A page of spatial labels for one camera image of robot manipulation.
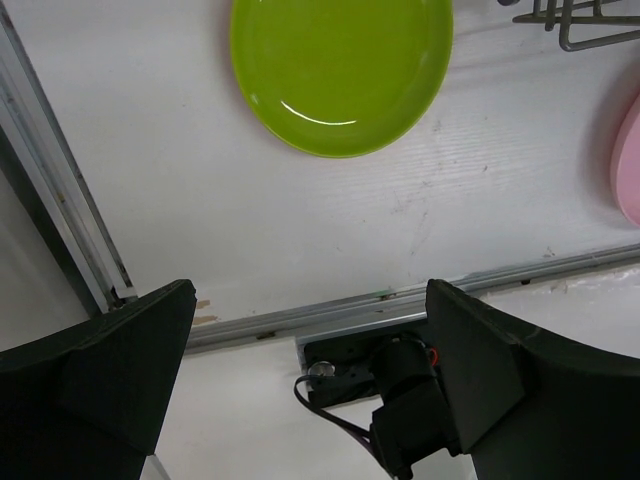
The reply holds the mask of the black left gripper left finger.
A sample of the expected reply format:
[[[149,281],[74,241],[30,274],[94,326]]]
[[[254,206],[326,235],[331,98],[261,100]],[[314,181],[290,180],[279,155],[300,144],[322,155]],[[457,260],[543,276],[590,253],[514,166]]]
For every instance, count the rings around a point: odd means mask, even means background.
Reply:
[[[183,279],[1,354],[4,479],[137,479],[196,309]]]

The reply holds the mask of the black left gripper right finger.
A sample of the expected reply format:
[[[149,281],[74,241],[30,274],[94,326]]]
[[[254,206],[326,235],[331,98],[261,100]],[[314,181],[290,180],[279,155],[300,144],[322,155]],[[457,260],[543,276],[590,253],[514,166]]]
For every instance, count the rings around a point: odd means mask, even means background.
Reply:
[[[495,309],[443,280],[429,336],[480,479],[636,479],[639,361]]]

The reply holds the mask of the pink plate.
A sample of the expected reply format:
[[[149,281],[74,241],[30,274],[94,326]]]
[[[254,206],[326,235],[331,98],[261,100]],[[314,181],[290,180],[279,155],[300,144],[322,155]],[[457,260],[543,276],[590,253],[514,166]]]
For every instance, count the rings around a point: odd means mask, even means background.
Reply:
[[[635,226],[639,226],[639,106],[640,99],[636,98],[617,132],[610,164],[616,205]]]

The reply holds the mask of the green plate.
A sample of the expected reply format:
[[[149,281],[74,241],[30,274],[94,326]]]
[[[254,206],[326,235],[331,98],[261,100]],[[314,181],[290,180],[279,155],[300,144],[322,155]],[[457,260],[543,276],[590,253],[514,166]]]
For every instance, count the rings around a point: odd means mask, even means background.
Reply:
[[[444,82],[450,1],[235,1],[230,55],[245,101],[305,153],[351,158],[407,133]]]

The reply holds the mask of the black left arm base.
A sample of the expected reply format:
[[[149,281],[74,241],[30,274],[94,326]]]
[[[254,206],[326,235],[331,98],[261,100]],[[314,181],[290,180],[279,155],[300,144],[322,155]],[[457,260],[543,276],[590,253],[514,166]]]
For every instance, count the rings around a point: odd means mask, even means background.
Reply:
[[[377,396],[370,363],[383,344],[393,340],[420,344],[436,371],[439,354],[429,339],[424,318],[376,327],[353,327],[296,341],[301,372],[313,375],[307,391],[310,403],[330,408]]]

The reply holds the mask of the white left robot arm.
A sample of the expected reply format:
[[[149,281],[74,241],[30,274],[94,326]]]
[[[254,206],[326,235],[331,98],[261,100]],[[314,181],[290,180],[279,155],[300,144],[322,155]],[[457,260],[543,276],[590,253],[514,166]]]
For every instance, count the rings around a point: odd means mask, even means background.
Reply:
[[[5,479],[137,479],[155,451],[196,309],[188,280],[1,355]],[[635,479],[639,362],[432,280],[422,321],[318,342],[302,404],[363,378],[368,428],[334,424],[394,479],[447,450],[481,479]]]

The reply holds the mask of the front aluminium rail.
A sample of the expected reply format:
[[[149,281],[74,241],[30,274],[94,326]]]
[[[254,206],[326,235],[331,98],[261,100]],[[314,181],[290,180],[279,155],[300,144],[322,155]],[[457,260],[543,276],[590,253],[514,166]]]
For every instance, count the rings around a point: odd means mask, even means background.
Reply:
[[[633,244],[569,257],[550,257],[538,263],[474,273],[451,283],[471,295],[527,287],[639,262]],[[426,286],[391,289],[247,318],[196,326],[185,353],[195,355],[273,339],[298,337],[341,328],[400,323],[420,318],[425,310]]]

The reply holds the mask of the aluminium rail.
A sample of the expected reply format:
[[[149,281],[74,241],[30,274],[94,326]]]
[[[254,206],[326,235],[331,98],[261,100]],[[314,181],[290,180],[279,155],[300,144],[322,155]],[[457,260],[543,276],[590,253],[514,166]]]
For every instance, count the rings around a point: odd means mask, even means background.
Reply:
[[[569,257],[550,257],[538,263],[474,273],[451,283],[471,295],[527,287],[639,262],[633,244]],[[298,337],[341,328],[400,323],[420,318],[425,310],[426,286],[391,289],[247,318],[196,326],[185,353],[195,355],[273,339]]]
[[[1,11],[1,170],[86,312],[137,293],[8,10]]]

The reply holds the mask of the left aluminium rail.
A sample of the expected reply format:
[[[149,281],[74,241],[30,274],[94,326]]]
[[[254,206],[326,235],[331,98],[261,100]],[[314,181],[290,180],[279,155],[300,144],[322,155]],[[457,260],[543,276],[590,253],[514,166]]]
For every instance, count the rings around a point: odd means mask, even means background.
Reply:
[[[86,312],[137,293],[8,10],[1,11],[1,170]]]

